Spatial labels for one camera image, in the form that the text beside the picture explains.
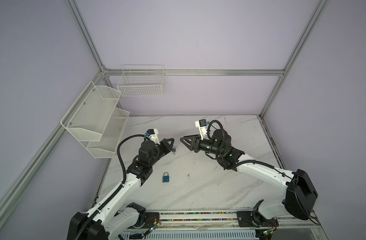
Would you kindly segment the large blue padlock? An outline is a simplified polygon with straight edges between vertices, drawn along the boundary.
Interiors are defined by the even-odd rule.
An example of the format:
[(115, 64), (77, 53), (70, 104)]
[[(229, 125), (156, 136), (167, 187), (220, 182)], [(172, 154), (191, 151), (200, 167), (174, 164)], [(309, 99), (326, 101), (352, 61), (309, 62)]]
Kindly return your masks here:
[(169, 176), (168, 172), (164, 172), (162, 182), (163, 183), (169, 183), (170, 182), (170, 176)]

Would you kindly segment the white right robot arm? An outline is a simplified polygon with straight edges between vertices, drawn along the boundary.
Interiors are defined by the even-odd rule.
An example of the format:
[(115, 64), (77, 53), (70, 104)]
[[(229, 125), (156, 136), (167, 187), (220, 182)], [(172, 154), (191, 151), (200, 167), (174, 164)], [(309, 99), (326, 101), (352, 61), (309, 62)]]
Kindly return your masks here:
[(289, 171), (261, 162), (242, 150), (232, 146), (232, 138), (218, 120), (195, 122), (198, 135), (184, 136), (180, 139), (190, 151), (205, 155), (215, 160), (224, 170), (251, 175), (280, 191), (281, 195), (273, 200), (259, 200), (246, 218), (241, 221), (256, 228), (265, 224), (277, 225), (277, 218), (291, 215), (299, 220), (310, 220), (318, 224), (311, 215), (318, 193), (309, 175), (298, 169)]

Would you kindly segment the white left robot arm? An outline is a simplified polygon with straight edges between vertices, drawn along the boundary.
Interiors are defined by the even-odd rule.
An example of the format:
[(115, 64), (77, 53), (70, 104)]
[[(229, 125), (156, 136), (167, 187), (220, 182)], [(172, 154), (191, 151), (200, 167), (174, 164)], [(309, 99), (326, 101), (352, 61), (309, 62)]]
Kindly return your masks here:
[(145, 223), (146, 209), (131, 203), (124, 211), (120, 208), (138, 190), (153, 172), (153, 165), (173, 150), (173, 138), (159, 140), (157, 134), (137, 135), (143, 139), (138, 155), (128, 168), (121, 157), (121, 146), (132, 137), (121, 141), (117, 155), (123, 178), (100, 202), (87, 212), (77, 212), (71, 219), (68, 240), (114, 240), (130, 227), (139, 228)]

